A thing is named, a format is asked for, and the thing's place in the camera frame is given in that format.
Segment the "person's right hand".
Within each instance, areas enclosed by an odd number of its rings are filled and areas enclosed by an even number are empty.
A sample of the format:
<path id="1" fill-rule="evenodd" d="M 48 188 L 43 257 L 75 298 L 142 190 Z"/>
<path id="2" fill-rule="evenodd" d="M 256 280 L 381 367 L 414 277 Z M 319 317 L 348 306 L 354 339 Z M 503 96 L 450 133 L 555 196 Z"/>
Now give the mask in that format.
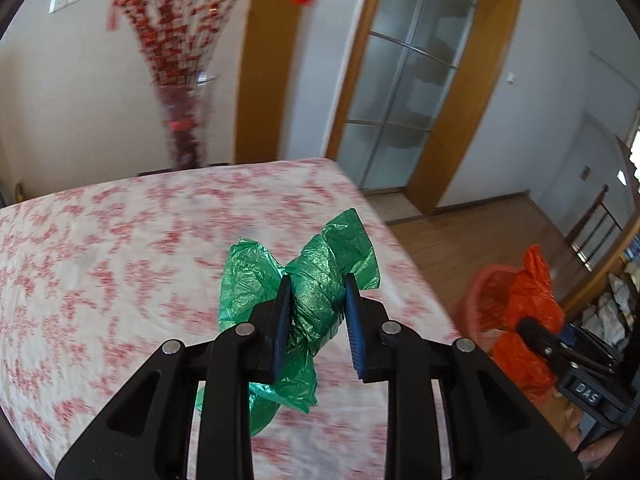
<path id="1" fill-rule="evenodd" d="M 582 443 L 582 434 L 577 427 L 570 428 L 564 434 L 564 441 L 568 447 L 577 455 L 578 460 L 584 466 L 586 476 L 589 476 L 595 471 L 611 454 L 612 449 L 618 443 L 621 437 L 623 437 L 623 431 L 616 432 L 616 434 L 610 434 L 588 448 L 584 448 L 582 451 L 577 452 L 578 446 Z"/>

